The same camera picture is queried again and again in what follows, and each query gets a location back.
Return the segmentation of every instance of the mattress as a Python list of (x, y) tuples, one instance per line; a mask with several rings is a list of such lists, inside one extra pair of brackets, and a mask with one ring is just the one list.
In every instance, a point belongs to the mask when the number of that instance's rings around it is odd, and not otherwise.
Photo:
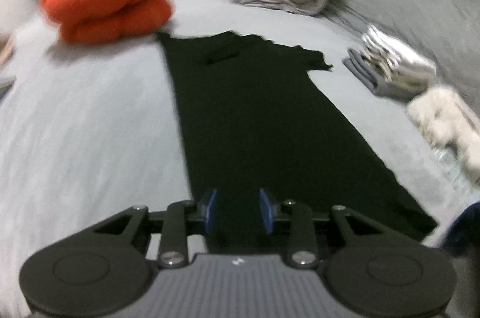
[[(174, 1), (167, 27), (175, 35), (232, 30), (323, 51), (334, 69), (310, 79), (440, 223), (425, 241), (438, 243), (470, 192), (451, 183), (403, 104), (373, 97), (342, 65), (347, 48), (359, 46), (355, 36), (323, 18), (229, 0)], [(3, 75), (17, 80), (0, 105), (2, 318), (28, 313), (17, 277), (36, 250), (131, 205), (163, 210), (190, 197), (169, 73), (152, 36), (72, 47), (36, 14), (16, 37)], [(189, 247), (204, 250), (196, 237)]]

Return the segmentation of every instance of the ribbed gray panel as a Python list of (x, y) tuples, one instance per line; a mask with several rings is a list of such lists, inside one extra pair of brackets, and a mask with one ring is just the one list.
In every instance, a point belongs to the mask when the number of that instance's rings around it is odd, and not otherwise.
[(359, 318), (309, 270), (279, 256), (199, 255), (164, 270), (135, 304), (108, 318)]

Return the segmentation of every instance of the beige fluffy plush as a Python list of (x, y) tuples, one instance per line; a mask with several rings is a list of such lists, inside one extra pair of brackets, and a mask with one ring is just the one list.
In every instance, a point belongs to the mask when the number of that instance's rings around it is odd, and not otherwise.
[(480, 178), (480, 120), (457, 92), (432, 87), (413, 99), (407, 110), (431, 146), (453, 146), (470, 180)]

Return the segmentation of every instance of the gray folded cloth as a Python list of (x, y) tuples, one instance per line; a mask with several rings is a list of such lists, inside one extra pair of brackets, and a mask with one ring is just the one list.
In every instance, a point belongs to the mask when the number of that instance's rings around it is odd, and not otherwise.
[(421, 92), (413, 92), (388, 83), (362, 55), (349, 48), (349, 57), (342, 62), (375, 96), (389, 97), (395, 100), (410, 101)]

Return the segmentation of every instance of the beige folded cloth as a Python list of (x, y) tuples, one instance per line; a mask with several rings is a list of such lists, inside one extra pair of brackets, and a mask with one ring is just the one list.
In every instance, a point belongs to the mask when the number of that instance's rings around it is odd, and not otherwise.
[(5, 64), (14, 54), (15, 40), (11, 33), (0, 33), (0, 65)]

